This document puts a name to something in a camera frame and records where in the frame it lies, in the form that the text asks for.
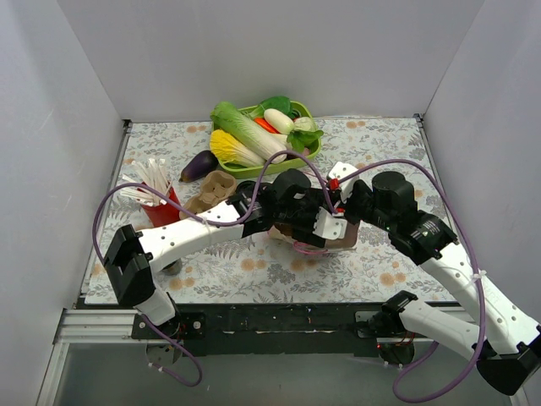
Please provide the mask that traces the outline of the pink paper gift bag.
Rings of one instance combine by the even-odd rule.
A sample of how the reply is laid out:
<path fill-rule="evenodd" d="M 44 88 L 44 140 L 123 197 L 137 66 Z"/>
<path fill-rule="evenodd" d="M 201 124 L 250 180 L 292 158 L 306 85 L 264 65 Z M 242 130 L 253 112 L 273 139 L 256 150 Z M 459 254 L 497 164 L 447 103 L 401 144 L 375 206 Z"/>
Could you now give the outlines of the pink paper gift bag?
<path fill-rule="evenodd" d="M 356 225 L 348 224 L 344 238 L 336 240 L 327 239 L 324 248 L 318 248 L 313 245 L 294 240 L 291 236 L 292 232 L 287 231 L 286 226 L 283 228 L 272 227 L 267 234 L 272 239 L 288 242 L 299 253 L 305 255 L 318 255 L 353 250 L 358 241 L 358 229 L 359 223 Z"/>

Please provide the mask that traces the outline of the brown cardboard cup carrier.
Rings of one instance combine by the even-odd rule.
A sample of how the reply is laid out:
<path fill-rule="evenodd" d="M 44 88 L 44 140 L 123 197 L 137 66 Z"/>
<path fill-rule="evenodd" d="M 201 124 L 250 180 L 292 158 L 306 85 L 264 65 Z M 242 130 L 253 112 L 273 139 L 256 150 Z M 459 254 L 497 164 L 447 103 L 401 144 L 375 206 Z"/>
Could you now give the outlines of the brown cardboard cup carrier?
<path fill-rule="evenodd" d="M 223 171 L 209 173 L 200 186 L 199 193 L 189 198 L 183 208 L 193 214 L 207 212 L 210 208 L 232 196 L 237 188 L 237 180 Z"/>

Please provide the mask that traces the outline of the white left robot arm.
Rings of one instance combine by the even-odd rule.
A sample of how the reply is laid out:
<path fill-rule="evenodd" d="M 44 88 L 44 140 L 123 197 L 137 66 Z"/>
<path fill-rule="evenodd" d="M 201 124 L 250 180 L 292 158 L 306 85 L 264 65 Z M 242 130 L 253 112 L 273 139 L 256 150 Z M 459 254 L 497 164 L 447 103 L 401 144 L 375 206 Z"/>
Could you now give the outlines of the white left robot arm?
<path fill-rule="evenodd" d="M 273 182 L 244 182 L 226 200 L 199 215 L 137 231 L 120 227 L 101 262 L 117 302 L 136 309 L 159 337 L 173 337 L 180 319 L 156 274 L 187 255 L 286 225 L 294 239 L 324 247 L 342 237 L 346 224 L 326 187 L 315 189 L 297 169 Z"/>

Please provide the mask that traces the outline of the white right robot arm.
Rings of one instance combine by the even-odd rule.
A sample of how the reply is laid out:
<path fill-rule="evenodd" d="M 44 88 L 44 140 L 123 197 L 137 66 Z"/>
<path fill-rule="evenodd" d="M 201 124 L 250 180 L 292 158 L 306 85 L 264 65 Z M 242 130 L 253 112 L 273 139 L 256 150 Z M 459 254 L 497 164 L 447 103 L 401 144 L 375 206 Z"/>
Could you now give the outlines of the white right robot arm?
<path fill-rule="evenodd" d="M 401 291 L 378 313 L 360 322 L 362 332 L 401 336 L 415 332 L 469 359 L 498 392 L 514 395 L 540 367 L 540 324 L 513 304 L 468 258 L 463 244 L 438 217 L 418 209 L 414 187 L 395 171 L 378 173 L 367 185 L 341 163 L 333 178 L 348 220 L 388 233 L 391 245 L 436 279 L 474 324 Z"/>

